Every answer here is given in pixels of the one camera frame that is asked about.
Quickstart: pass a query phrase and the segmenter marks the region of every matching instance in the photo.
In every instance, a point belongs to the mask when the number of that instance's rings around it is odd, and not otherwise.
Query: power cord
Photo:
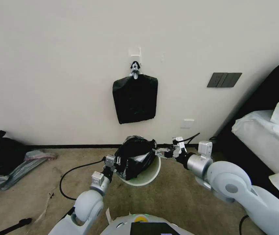
[[[64,177],[65,177],[68,173],[70,173],[71,171],[73,171],[73,170],[76,170],[76,169],[81,168],[81,167],[85,167],[85,166],[89,166],[89,165],[94,165],[94,164],[100,163],[100,162],[104,161],[105,159],[106,159],[106,158],[103,157],[102,160],[100,160],[100,161],[98,161],[98,162],[93,162],[93,163],[88,163],[88,164],[85,164],[85,165],[80,165],[80,166],[74,167],[74,168],[72,168],[71,170],[68,170],[66,173],[64,173],[64,175],[61,177],[60,183],[59,183],[60,193],[61,193],[65,198],[75,201],[76,198],[69,197],[69,196],[65,195],[64,192],[62,191],[61,184],[62,184],[62,181],[63,181]]]
[[[238,232],[240,233],[240,235],[242,235],[242,224],[246,218],[248,218],[248,215],[243,216],[240,220],[240,223],[238,224]]]
[[[180,141],[174,140],[174,141],[173,141],[173,144],[176,145],[176,144],[178,144],[178,143],[185,142],[185,141],[188,141],[188,140],[189,140],[189,142],[188,142],[187,144],[189,144],[189,143],[191,142],[191,140],[194,139],[194,138],[195,138],[196,136],[198,136],[199,134],[200,134],[200,133],[197,133],[196,135],[193,135],[192,137],[187,138],[187,139],[185,139],[185,140],[180,140]]]

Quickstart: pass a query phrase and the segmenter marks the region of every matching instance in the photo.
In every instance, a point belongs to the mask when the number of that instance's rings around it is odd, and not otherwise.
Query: black backpack
[[[9,175],[23,162],[25,154],[30,151],[28,146],[3,137],[5,134],[5,131],[0,131],[0,176]]]

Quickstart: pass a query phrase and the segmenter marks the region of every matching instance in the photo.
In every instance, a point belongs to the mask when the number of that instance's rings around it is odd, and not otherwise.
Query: wall outlet
[[[181,128],[191,128],[193,125],[194,119],[184,119]]]

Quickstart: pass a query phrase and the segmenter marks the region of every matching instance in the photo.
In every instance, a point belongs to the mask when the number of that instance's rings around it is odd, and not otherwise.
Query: electrical socket
[[[217,87],[223,73],[213,73],[207,87]]]
[[[193,119],[184,119],[181,128],[191,128],[194,120]]]

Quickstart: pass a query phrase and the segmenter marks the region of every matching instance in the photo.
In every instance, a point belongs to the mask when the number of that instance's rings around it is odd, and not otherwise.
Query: beige carpet
[[[35,221],[48,205],[46,213],[37,223],[15,230],[10,235],[27,232],[29,235],[48,234],[74,204],[59,192],[58,183],[62,173],[75,166],[100,160],[107,154],[113,154],[115,149],[49,151],[59,154],[58,159],[44,162],[9,190],[0,190],[0,230],[23,218],[32,217]],[[101,171],[102,166],[103,163],[99,163],[71,172],[64,179],[64,192],[77,197],[88,190],[92,173]],[[191,172],[172,159],[162,159],[159,175],[147,186],[132,187],[114,175],[104,203],[104,211],[89,234],[100,234],[108,225],[105,215],[108,207],[112,218],[128,215],[129,212],[156,215],[196,235],[238,234],[238,223],[245,215],[238,203],[220,201],[199,186]],[[245,220],[242,232],[243,235],[263,234],[250,219]]]

